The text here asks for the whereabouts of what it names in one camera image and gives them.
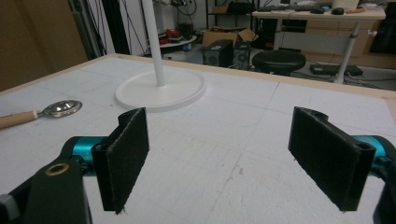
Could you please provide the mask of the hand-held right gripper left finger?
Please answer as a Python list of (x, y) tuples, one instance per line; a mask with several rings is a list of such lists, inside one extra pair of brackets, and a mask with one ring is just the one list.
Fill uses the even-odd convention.
[(102, 205), (116, 214), (124, 209), (149, 154), (146, 108), (127, 111), (118, 122), (92, 150)]

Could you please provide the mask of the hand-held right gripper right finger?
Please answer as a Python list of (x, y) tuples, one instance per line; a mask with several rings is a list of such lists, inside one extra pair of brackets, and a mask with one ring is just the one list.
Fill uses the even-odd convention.
[(341, 211), (355, 211), (375, 156), (375, 148), (343, 132), (328, 116), (293, 109), (289, 151)]

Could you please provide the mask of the white lamp stand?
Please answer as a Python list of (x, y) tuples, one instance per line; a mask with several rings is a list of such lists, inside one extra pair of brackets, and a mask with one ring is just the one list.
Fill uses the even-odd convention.
[(153, 71), (131, 77), (119, 85), (116, 100), (126, 109), (145, 107), (150, 113), (166, 112), (191, 105), (204, 94), (204, 78), (183, 69), (164, 69), (152, 0), (142, 6), (148, 30)]

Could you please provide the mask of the black flat device on floor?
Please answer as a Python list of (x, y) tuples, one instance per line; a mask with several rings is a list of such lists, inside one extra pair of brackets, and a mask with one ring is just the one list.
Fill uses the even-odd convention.
[[(314, 75), (329, 75), (335, 76), (338, 74), (340, 69), (339, 65), (330, 65), (330, 64), (311, 64), (309, 66), (309, 70)], [(356, 65), (348, 65), (345, 70), (345, 75), (351, 75), (353, 77), (361, 76), (363, 71), (359, 69)]]

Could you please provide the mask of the black round stool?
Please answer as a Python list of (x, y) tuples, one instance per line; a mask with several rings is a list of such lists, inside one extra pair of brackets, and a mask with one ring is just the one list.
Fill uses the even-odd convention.
[(264, 73), (273, 73), (281, 76), (289, 76), (305, 66), (305, 56), (290, 50), (266, 50), (252, 57), (252, 65), (256, 70)]

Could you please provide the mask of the round white low table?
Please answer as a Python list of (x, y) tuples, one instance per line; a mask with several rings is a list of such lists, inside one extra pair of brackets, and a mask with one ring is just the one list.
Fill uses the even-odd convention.
[(190, 43), (194, 42), (196, 39), (197, 39), (197, 36), (193, 35), (190, 40), (180, 40), (178, 43), (167, 43), (167, 44), (164, 44), (164, 45), (160, 45), (160, 49), (184, 46), (186, 44), (190, 44)]

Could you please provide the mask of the grey computer tower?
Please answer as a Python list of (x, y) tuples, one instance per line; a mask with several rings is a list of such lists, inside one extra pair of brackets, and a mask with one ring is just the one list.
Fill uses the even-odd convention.
[(235, 69), (248, 70), (251, 45), (249, 41), (237, 41), (233, 48), (233, 65)]

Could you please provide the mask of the white desk with metal legs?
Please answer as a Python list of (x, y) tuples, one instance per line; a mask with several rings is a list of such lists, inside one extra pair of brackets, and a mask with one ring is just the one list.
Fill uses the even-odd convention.
[[(307, 11), (297, 12), (286, 10), (271, 12), (255, 11), (252, 13), (252, 16), (258, 19), (276, 19), (274, 49), (302, 49), (312, 52), (326, 52), (342, 55), (343, 61), (341, 61), (338, 73), (333, 79), (334, 83), (342, 84), (361, 24), (363, 22), (382, 21), (386, 18), (386, 13), (383, 9), (364, 10), (362, 12), (345, 13), (343, 15), (333, 15), (331, 12), (313, 14)], [(353, 22), (354, 26), (349, 36), (294, 33), (282, 30), (281, 26), (283, 20)]]

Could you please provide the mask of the black computer tower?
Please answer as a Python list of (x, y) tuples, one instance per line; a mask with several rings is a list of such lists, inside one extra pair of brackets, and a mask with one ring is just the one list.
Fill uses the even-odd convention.
[(233, 64), (233, 41), (219, 39), (203, 50), (203, 63), (217, 67), (229, 67)]

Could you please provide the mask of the brown wooden panel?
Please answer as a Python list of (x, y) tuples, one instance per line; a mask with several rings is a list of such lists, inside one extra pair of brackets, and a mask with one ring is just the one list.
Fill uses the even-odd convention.
[(87, 60), (68, 0), (0, 0), (0, 91)]

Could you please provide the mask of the black keyboard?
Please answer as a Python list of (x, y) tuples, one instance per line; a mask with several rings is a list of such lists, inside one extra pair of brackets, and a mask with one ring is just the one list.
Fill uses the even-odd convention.
[(331, 8), (331, 6), (328, 5), (272, 5), (272, 6), (264, 6), (264, 7), (259, 7), (258, 11), (259, 12), (271, 12), (271, 11), (286, 11), (286, 10), (294, 10), (296, 12), (300, 11), (327, 11)]

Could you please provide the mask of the open cardboard box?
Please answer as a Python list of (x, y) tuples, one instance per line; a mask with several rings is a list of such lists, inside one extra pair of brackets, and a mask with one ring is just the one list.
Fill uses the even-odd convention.
[(259, 36), (249, 28), (245, 29), (220, 29), (211, 28), (203, 33), (202, 44), (208, 47), (217, 40), (227, 39), (232, 40), (234, 43), (237, 40), (255, 41)]

